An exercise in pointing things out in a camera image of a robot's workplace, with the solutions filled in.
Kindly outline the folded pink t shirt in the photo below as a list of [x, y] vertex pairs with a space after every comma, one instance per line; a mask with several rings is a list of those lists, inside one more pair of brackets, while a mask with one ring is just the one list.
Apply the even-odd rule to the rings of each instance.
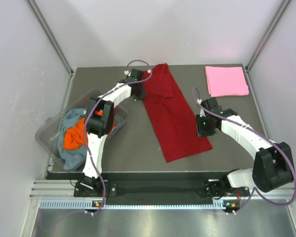
[[242, 67], [206, 66], [205, 74], [211, 97], [249, 95], [249, 87]]

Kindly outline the aluminium frame post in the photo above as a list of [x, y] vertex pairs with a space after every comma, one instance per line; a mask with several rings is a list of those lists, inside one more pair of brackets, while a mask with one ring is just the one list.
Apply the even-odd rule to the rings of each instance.
[[277, 8], [274, 16], [272, 17], [269, 25], [266, 28], [266, 31], [262, 35], [256, 49], [254, 50], [253, 55], [250, 57], [250, 60], [248, 64], [245, 66], [245, 70], [248, 72], [252, 69], [254, 64], [256, 63], [258, 57], [261, 55], [263, 49], [265, 48], [267, 42], [271, 38], [273, 32], [275, 31], [277, 25], [279, 24], [280, 20], [282, 19], [283, 15], [289, 8], [290, 4], [292, 3], [292, 0], [282, 0], [280, 2], [279, 7]]
[[66, 59], [60, 45], [58, 44], [53, 32], [51, 31], [48, 22], [46, 21], [44, 15], [42, 14], [38, 4], [35, 0], [25, 0], [27, 5], [29, 6], [30, 10], [33, 12], [35, 18], [37, 19], [38, 23], [40, 24], [43, 32], [45, 33], [47, 39], [49, 40], [51, 46], [55, 50], [57, 56], [59, 57], [60, 61], [62, 62], [63, 66], [65, 67], [66, 71], [72, 75], [74, 70], [70, 66], [68, 60]]

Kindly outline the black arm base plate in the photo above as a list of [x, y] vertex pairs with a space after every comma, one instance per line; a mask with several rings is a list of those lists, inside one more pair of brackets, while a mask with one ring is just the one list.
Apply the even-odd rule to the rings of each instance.
[[219, 180], [107, 180], [94, 181], [91, 185], [76, 183], [75, 197], [100, 197], [106, 193], [108, 198], [125, 195], [163, 195], [192, 194], [200, 198], [247, 197], [248, 188], [228, 188]]

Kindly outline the orange t shirt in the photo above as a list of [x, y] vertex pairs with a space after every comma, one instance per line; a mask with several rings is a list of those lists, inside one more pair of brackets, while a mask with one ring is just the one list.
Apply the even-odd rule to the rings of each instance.
[[73, 151], [89, 144], [88, 134], [84, 132], [86, 110], [71, 109], [64, 116], [58, 148]]

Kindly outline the left aluminium frame post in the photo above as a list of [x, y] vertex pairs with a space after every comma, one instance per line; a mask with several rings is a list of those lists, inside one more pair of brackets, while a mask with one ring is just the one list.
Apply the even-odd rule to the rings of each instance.
[[70, 66], [68, 60], [66, 59], [60, 45], [58, 44], [53, 32], [51, 31], [48, 22], [46, 21], [44, 15], [42, 14], [38, 4], [35, 0], [25, 0], [27, 5], [29, 6], [30, 10], [33, 12], [35, 18], [37, 19], [38, 23], [40, 24], [43, 32], [45, 33], [47, 39], [49, 40], [51, 46], [55, 50], [57, 56], [59, 57], [60, 61], [62, 62], [63, 66], [65, 67], [66, 71], [72, 75], [74, 70]]

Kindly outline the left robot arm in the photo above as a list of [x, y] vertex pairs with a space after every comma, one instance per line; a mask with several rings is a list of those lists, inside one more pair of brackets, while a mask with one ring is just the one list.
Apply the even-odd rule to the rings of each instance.
[[124, 100], [132, 97], [142, 100], [146, 93], [143, 89], [144, 72], [126, 70], [126, 78], [119, 81], [107, 93], [91, 97], [87, 107], [83, 139], [87, 153], [83, 168], [83, 178], [76, 183], [76, 191], [83, 197], [100, 197], [105, 194], [102, 173], [102, 157], [105, 142], [113, 130], [114, 109]]

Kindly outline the red t shirt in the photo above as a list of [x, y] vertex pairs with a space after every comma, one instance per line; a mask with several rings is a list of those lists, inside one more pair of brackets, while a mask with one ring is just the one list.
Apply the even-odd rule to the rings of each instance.
[[167, 64], [153, 67], [144, 90], [144, 106], [166, 162], [212, 149], [206, 137], [197, 137], [195, 115]]

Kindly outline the right aluminium frame post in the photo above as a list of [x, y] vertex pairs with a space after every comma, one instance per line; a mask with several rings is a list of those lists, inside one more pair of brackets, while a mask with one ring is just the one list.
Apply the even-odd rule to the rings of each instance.
[[269, 25], [266, 28], [266, 31], [262, 35], [256, 49], [254, 50], [253, 55], [250, 57], [250, 60], [248, 64], [245, 66], [245, 70], [248, 72], [252, 69], [254, 64], [256, 63], [258, 57], [261, 55], [263, 49], [265, 48], [267, 42], [271, 38], [273, 32], [275, 31], [277, 25], [279, 24], [280, 20], [282, 19], [283, 15], [289, 8], [290, 4], [292, 3], [292, 0], [282, 0], [280, 2], [279, 7], [277, 8], [274, 16], [272, 17]]

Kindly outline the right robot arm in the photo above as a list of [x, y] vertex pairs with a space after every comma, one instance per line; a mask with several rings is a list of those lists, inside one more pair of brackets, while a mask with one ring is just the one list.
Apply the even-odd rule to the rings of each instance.
[[225, 195], [248, 187], [268, 193], [294, 181], [294, 163], [290, 146], [276, 143], [259, 134], [232, 109], [223, 110], [216, 98], [196, 100], [200, 112], [195, 116], [197, 135], [209, 137], [220, 131], [232, 138], [252, 157], [254, 165], [236, 169], [220, 183]]

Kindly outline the clear plastic bin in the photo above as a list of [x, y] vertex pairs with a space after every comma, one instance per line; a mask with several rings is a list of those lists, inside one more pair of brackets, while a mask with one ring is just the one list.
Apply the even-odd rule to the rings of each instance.
[[44, 126], [42, 126], [35, 135], [36, 141], [42, 146], [42, 148], [49, 154], [49, 156], [59, 166], [59, 172], [80, 172], [82, 171], [85, 162], [78, 167], [75, 171], [66, 171], [63, 168], [64, 161], [61, 159], [57, 148], [57, 141], [60, 135], [60, 129], [62, 121], [67, 112], [71, 109], [86, 109], [89, 104], [89, 99], [92, 96], [98, 97], [101, 92], [95, 89], [90, 89], [86, 93], [81, 94], [74, 102], [64, 108], [58, 115], [50, 119]]

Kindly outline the grey blue t shirt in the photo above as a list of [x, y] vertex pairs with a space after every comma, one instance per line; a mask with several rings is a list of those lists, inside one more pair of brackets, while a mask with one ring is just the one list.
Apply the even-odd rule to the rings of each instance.
[[66, 171], [75, 171], [76, 169], [78, 169], [79, 166], [81, 166], [85, 162], [87, 148], [86, 146], [82, 146], [81, 148], [73, 151], [67, 151], [58, 148], [58, 152], [60, 154], [61, 159], [64, 161], [63, 168]]

